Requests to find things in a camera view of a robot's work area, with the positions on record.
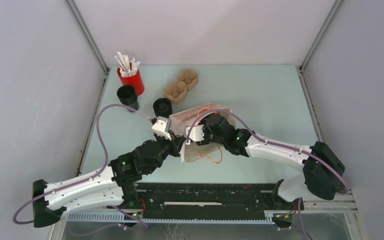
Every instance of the gray wall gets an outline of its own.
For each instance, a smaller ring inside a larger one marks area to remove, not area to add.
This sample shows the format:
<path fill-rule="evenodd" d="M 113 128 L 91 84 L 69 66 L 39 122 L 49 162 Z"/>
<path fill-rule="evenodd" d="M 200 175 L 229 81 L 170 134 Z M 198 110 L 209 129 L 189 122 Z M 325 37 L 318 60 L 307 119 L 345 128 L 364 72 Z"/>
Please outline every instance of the gray wall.
<path fill-rule="evenodd" d="M 334 2 L 76 1 L 108 65 L 118 64 L 116 51 L 143 65 L 298 65 Z"/>
<path fill-rule="evenodd" d="M 306 76 L 369 238 L 384 239 L 384 1 L 346 1 Z"/>
<path fill-rule="evenodd" d="M 102 79 L 64 1 L 0 1 L 0 239 L 46 238 L 12 215 L 33 181 L 73 177 Z"/>

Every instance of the purple cable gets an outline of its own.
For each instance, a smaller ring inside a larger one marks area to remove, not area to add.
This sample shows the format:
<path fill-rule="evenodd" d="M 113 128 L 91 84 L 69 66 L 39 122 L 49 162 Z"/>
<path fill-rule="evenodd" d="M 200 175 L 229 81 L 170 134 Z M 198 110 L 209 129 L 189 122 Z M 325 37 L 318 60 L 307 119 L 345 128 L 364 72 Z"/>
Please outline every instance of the purple cable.
<path fill-rule="evenodd" d="M 103 148 L 103 152 L 105 154 L 105 163 L 103 164 L 102 168 L 97 172 L 95 173 L 94 175 L 91 176 L 91 178 L 96 178 L 97 176 L 99 176 L 103 171 L 104 169 L 107 167 L 107 164 L 108 164 L 108 151 L 107 151 L 107 147 L 105 147 L 105 144 L 104 144 L 104 141 L 102 140 L 102 136 L 101 136 L 101 131 L 100 131 L 100 119 L 101 119 L 101 115 L 102 113 L 104 113 L 105 110 L 109 109 L 109 108 L 112 108 L 112 107 L 122 107 L 122 108 L 126 108 L 128 110 L 131 110 L 133 112 L 136 112 L 138 113 L 140 116 L 142 116 L 143 118 L 145 118 L 146 120 L 148 121 L 151 121 L 152 118 L 144 115 L 143 113 L 137 111 L 136 109 L 130 107 L 130 106 L 126 106 L 126 105 L 123 105 L 123 104 L 119 104 L 119 103 L 114 103 L 114 104 L 110 104 L 108 106 L 105 106 L 104 108 L 102 108 L 102 110 L 99 112 L 97 118 L 96 118 L 96 133 L 98 134 L 98 139 L 99 139 L 99 142 L 100 144 L 102 145 L 102 148 Z M 58 188 L 55 188 L 53 189 L 54 192 L 58 192 L 58 191 L 61 191 L 61 190 L 64 190 L 64 189 L 67 189 L 67 188 L 71 188 L 73 186 L 76 186 L 78 184 L 82 184 L 82 183 L 85 183 L 89 181 L 89 177 L 85 178 L 85 179 L 82 179 L 82 180 L 79 180 L 79 181 L 76 181 L 76 182 L 73 182 L 73 183 L 70 183 L 70 184 L 67 184 L 65 186 L 62 186 L 62 187 L 58 187 Z M 15 211 L 14 213 L 14 216 L 12 216 L 12 221 L 15 223 L 15 224 L 18 224 L 18 225 L 25 225 L 25 224 L 32 224 L 34 223 L 34 220 L 30 220 L 30 221 L 18 221 L 17 220 L 17 216 L 19 215 L 19 213 L 25 208 L 27 207 L 29 204 L 33 203 L 34 201 L 38 200 L 38 199 L 41 199 L 45 196 L 48 196 L 52 194 L 52 191 L 48 191 L 48 192 L 45 192 L 43 194 L 40 194 L 39 196 L 36 196 L 32 199 L 30 199 L 29 201 L 27 201 L 26 203 L 24 203 L 19 209 L 17 209 L 17 211 Z"/>
<path fill-rule="evenodd" d="M 193 121 L 192 125 L 190 126 L 190 128 L 193 128 L 199 120 L 201 120 L 202 118 L 204 118 L 206 115 L 210 114 L 210 113 L 214 113 L 214 112 L 222 112 L 222 113 L 226 113 L 226 114 L 230 114 L 232 115 L 235 119 L 237 119 L 245 128 L 246 130 L 248 130 L 249 133 L 251 133 L 251 135 L 256 138 L 258 141 L 262 142 L 262 143 L 265 143 L 266 141 L 264 139 L 262 139 L 261 137 L 257 136 L 252 130 L 250 127 L 248 127 L 248 125 L 242 120 L 240 119 L 237 115 L 235 115 L 233 112 L 230 112 L 228 110 L 225 110 L 225 109 L 211 109 L 211 110 L 208 110 L 208 111 L 205 111 L 203 113 L 201 113 L 201 115 L 199 115 L 195 121 Z M 189 136 L 191 134 L 191 131 L 189 131 L 187 133 L 187 136 L 186 136 L 186 141 L 190 141 L 189 139 Z M 300 149 L 298 147 L 293 147 L 293 146 L 288 146 L 288 145 L 285 145 L 285 144 L 282 144 L 282 143 L 277 143 L 277 142 L 271 142 L 271 141 L 267 141 L 266 142 L 267 144 L 269 145 L 273 145 L 273 146 L 276 146 L 276 147 L 281 147 L 281 148 L 285 148 L 285 149 L 289 149 L 289 150 L 292 150 L 294 152 L 300 152 Z M 313 159 L 315 159 L 316 161 L 320 162 L 323 166 L 325 166 L 329 171 L 331 171 L 335 177 L 337 177 L 339 179 L 339 181 L 343 184 L 343 186 L 345 187 L 345 191 L 342 192 L 343 194 L 347 194 L 349 191 L 350 191 L 350 187 L 348 187 L 348 184 L 347 182 L 342 178 L 341 175 L 339 175 L 339 173 L 337 173 L 331 166 L 329 166 L 329 164 L 327 164 L 325 161 L 323 161 L 320 157 L 314 155 L 314 154 L 311 154 L 310 152 L 307 152 L 307 151 L 301 151 L 302 154 L 305 154 L 309 157 L 312 157 Z"/>
<path fill-rule="evenodd" d="M 145 231 L 147 228 L 148 228 L 148 224 L 146 224 L 144 221 L 140 220 L 139 218 L 137 217 L 134 217 L 132 215 L 129 215 L 128 213 L 126 213 L 125 211 L 121 210 L 120 208 L 116 207 L 116 206 L 111 206 L 113 207 L 114 209 L 116 209 L 117 211 L 119 211 L 120 213 L 122 213 L 123 215 L 133 219 L 133 220 L 136 220 L 137 222 L 143 224 L 145 227 L 141 227 L 141 228 L 135 228 L 135 227 L 131 227 L 131 226 L 126 226 L 126 225 L 123 225 L 121 223 L 114 223 L 114 224 L 108 224 L 108 225 L 105 225 L 105 226 L 102 226 L 96 230 L 93 230 L 91 232 L 88 232 L 88 233 L 74 233 L 72 232 L 72 230 L 68 227 L 67 230 L 68 232 L 73 235 L 73 236 L 76 236 L 76 237 L 85 237 L 85 236 L 89 236 L 89 235 L 92 235 L 92 234 L 95 234 L 101 230 L 104 230 L 106 228 L 110 228 L 110 227 L 115 227 L 115 226 L 119 226 L 119 227 L 123 227 L 123 228 L 126 228 L 126 229 L 131 229 L 131 230 L 135 230 L 135 231 Z"/>
<path fill-rule="evenodd" d="M 302 232 L 303 230 L 301 228 L 298 228 L 298 227 L 293 227 L 291 226 L 290 228 L 289 227 L 279 227 L 276 223 L 274 224 L 274 226 L 279 229 L 280 231 L 284 231 L 284 230 L 298 230 L 300 232 Z M 305 235 L 310 239 L 310 240 L 314 240 L 308 233 L 305 233 Z"/>
<path fill-rule="evenodd" d="M 299 217 L 299 223 L 301 224 L 301 230 L 302 233 L 304 234 L 304 238 L 307 239 L 307 233 L 306 230 L 304 229 L 304 222 L 303 222 L 303 216 L 301 216 L 301 201 L 303 200 L 302 197 L 298 199 L 298 217 Z"/>

